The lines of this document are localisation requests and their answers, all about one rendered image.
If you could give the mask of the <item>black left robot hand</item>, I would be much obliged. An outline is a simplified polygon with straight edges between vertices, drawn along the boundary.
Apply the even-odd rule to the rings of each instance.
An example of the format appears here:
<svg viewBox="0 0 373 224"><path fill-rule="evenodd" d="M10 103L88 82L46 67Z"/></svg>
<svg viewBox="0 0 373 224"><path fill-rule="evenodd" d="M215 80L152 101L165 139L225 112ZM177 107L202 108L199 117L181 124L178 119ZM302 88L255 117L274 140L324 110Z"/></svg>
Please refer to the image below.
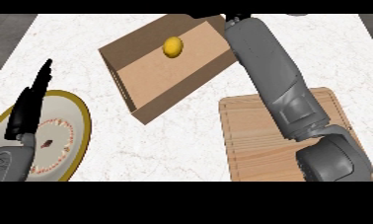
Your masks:
<svg viewBox="0 0 373 224"><path fill-rule="evenodd" d="M51 81L51 63L49 59L38 71L32 87L26 87L19 95L9 116L6 140L18 140L19 135L37 132L43 100Z"/></svg>

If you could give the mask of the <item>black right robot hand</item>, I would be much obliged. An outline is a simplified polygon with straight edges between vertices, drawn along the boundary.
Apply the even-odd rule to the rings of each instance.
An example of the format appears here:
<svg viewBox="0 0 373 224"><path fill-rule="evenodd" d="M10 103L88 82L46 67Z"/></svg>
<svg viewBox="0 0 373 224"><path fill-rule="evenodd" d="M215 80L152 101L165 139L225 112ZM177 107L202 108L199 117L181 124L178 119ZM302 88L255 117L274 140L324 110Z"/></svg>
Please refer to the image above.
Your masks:
<svg viewBox="0 0 373 224"><path fill-rule="evenodd" d="M200 18L208 18L212 16L221 16L225 20L225 22L233 21L233 22L239 22L248 18L252 17L252 14L211 14L211 13L203 13L203 14L189 14L194 19L200 19Z"/></svg>

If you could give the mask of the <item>yellow lemon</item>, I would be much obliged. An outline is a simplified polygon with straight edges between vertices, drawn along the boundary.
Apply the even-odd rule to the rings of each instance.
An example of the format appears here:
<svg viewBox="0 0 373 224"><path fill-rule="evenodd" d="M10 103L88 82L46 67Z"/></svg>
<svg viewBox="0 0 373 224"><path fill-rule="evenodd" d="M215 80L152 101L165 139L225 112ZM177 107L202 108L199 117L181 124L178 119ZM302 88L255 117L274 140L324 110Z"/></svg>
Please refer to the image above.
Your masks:
<svg viewBox="0 0 373 224"><path fill-rule="evenodd" d="M169 37L164 42L164 54L168 58L180 56L184 48L183 40L178 37Z"/></svg>

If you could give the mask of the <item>brown cardboard box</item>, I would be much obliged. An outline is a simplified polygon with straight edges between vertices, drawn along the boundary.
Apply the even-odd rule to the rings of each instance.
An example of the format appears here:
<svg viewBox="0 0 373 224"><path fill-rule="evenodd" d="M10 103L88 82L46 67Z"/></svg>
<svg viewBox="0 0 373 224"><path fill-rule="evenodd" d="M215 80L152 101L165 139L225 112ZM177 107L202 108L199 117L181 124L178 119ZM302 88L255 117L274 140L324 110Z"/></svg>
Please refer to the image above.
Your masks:
<svg viewBox="0 0 373 224"><path fill-rule="evenodd" d="M100 49L131 115L149 123L236 62L221 16L168 14ZM178 57L164 54L169 37L183 40Z"/></svg>

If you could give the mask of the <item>white plate with gold rim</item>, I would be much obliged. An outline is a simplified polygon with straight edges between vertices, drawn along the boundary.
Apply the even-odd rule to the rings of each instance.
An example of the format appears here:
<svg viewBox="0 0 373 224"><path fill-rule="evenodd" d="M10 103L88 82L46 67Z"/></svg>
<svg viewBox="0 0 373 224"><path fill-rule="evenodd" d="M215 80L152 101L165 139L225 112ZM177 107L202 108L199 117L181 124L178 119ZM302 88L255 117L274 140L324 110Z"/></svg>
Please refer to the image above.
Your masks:
<svg viewBox="0 0 373 224"><path fill-rule="evenodd" d="M21 146L6 140L12 108L0 115L0 147ZM66 181L82 160L90 138L90 114L79 97L60 90L47 91L35 135L35 158L25 182Z"/></svg>

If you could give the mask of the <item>wooden cutting board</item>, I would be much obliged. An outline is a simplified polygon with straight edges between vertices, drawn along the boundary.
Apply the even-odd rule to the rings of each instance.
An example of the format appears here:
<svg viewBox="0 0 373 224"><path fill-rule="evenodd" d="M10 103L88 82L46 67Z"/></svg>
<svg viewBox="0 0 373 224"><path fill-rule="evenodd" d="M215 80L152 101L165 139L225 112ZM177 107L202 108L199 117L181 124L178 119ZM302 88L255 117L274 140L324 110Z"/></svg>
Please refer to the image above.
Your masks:
<svg viewBox="0 0 373 224"><path fill-rule="evenodd" d="M321 140L284 138L259 95L218 103L230 179L234 182L302 182L296 152Z"/></svg>

